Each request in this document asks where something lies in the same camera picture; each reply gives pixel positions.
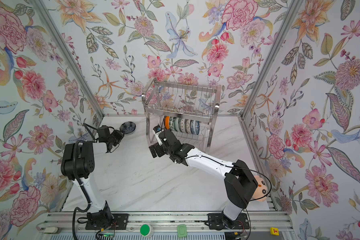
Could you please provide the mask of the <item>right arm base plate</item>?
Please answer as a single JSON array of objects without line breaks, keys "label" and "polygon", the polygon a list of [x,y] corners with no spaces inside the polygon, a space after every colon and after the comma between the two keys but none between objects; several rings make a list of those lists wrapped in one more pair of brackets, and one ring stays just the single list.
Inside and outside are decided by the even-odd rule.
[{"label": "right arm base plate", "polygon": [[205,225],[209,227],[210,230],[249,230],[250,224],[247,214],[240,213],[236,220],[231,220],[228,217],[224,216],[223,213],[207,214],[207,221]]}]

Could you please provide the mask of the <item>green leaf pattern bowl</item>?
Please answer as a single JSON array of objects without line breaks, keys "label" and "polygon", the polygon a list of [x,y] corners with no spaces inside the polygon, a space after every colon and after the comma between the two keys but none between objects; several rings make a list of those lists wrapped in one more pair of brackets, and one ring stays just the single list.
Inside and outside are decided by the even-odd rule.
[{"label": "green leaf pattern bowl", "polygon": [[172,131],[175,131],[175,130],[176,130],[175,124],[174,124],[175,120],[176,120],[176,118],[174,118],[174,117],[170,117],[170,118],[169,118],[169,127],[170,127],[170,129],[171,129]]}]

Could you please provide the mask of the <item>blue floral bowl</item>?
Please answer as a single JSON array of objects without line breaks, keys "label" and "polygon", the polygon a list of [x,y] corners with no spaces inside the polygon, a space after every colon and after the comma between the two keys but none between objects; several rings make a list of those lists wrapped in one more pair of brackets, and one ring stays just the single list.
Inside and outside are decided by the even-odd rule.
[{"label": "blue floral bowl", "polygon": [[190,120],[190,129],[192,135],[199,135],[200,133],[200,122],[195,120]]}]

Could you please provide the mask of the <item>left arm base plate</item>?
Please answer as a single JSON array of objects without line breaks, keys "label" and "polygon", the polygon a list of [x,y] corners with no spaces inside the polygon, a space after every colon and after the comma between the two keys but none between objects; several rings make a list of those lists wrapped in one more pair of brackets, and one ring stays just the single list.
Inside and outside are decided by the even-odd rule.
[{"label": "left arm base plate", "polygon": [[87,214],[88,222],[86,230],[100,230],[109,227],[111,230],[126,230],[129,214],[111,214],[106,216],[102,213]]}]

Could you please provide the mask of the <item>pale green bowl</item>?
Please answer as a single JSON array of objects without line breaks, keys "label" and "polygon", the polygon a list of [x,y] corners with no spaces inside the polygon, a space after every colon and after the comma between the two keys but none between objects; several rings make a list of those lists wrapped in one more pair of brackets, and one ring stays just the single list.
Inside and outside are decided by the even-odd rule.
[{"label": "pale green bowl", "polygon": [[181,132],[181,127],[180,127],[180,123],[179,123],[180,120],[181,120],[180,118],[174,119],[174,127],[175,127],[176,132]]}]

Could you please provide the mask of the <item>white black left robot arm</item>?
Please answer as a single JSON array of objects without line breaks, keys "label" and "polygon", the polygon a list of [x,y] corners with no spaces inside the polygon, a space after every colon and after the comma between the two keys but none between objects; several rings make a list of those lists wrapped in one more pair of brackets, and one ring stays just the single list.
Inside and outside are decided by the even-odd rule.
[{"label": "white black left robot arm", "polygon": [[76,140],[66,146],[61,163],[61,172],[81,191],[87,206],[75,208],[76,212],[87,214],[87,223],[93,227],[108,227],[115,222],[107,201],[101,196],[91,173],[95,170],[95,155],[112,153],[125,134],[113,127],[94,128],[84,124],[91,140]]}]

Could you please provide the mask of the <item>grey striped bowl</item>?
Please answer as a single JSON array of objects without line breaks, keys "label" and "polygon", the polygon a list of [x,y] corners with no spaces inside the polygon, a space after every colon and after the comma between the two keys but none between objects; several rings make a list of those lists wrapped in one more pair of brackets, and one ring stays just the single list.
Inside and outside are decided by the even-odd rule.
[{"label": "grey striped bowl", "polygon": [[164,129],[165,128],[165,116],[161,116],[161,118],[160,118],[160,127],[162,128],[162,129]]}]

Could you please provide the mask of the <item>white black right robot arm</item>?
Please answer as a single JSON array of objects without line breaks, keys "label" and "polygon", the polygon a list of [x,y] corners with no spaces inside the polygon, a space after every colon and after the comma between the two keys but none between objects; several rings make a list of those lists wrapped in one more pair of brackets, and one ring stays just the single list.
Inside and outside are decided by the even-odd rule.
[{"label": "white black right robot arm", "polygon": [[224,181],[228,203],[221,213],[221,224],[233,229],[239,215],[250,202],[265,201],[271,193],[268,177],[251,170],[241,160],[228,162],[208,155],[190,144],[182,144],[174,133],[160,126],[153,128],[157,142],[149,147],[153,158],[164,155],[176,163],[202,170]]}]

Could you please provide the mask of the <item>stainless steel dish rack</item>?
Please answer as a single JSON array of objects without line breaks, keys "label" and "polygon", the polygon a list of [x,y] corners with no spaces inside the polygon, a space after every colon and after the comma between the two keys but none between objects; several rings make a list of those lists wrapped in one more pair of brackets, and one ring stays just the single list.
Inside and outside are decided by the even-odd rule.
[{"label": "stainless steel dish rack", "polygon": [[142,103],[146,116],[146,138],[149,145],[157,140],[153,127],[161,116],[200,122],[199,135],[173,131],[181,143],[188,143],[208,153],[221,103],[222,87],[193,86],[152,79],[145,86]]}]

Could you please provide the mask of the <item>white lattice pattern bowl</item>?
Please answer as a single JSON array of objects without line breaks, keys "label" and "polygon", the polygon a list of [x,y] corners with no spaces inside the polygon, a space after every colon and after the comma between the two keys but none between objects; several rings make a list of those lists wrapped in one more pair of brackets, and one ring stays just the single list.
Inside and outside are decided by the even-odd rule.
[{"label": "white lattice pattern bowl", "polygon": [[186,125],[186,133],[187,134],[192,134],[191,131],[191,121],[189,119],[185,120],[185,125]]}]

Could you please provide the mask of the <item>white bowl orange outside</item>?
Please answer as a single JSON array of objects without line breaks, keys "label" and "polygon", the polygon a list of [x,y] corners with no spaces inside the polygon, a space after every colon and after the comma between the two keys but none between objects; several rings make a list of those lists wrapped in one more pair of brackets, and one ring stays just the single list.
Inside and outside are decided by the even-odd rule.
[{"label": "white bowl orange outside", "polygon": [[167,130],[170,129],[170,117],[169,116],[164,116],[164,123],[165,123],[165,128]]}]

